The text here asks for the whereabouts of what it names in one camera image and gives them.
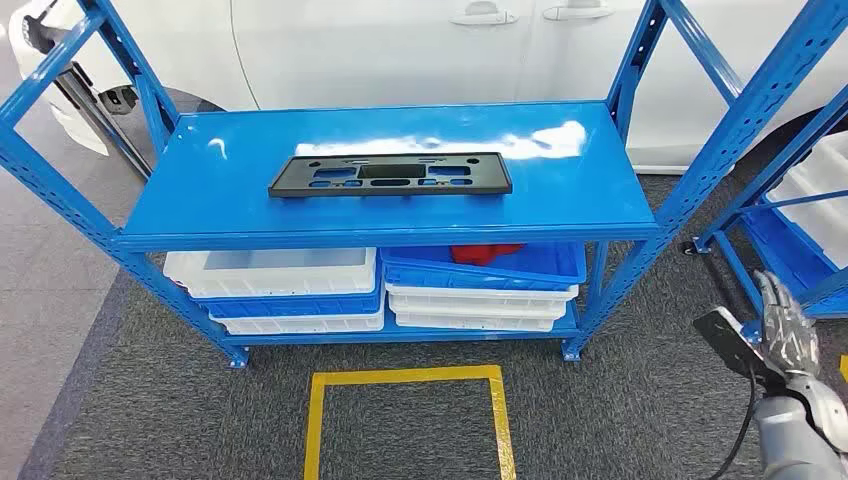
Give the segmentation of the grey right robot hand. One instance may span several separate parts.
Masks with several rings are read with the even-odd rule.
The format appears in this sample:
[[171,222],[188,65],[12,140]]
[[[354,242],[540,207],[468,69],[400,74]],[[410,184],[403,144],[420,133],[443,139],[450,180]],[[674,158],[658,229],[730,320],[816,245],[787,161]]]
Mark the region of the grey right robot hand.
[[763,303],[761,350],[788,374],[817,377],[819,339],[815,322],[807,318],[790,290],[770,271],[755,271]]

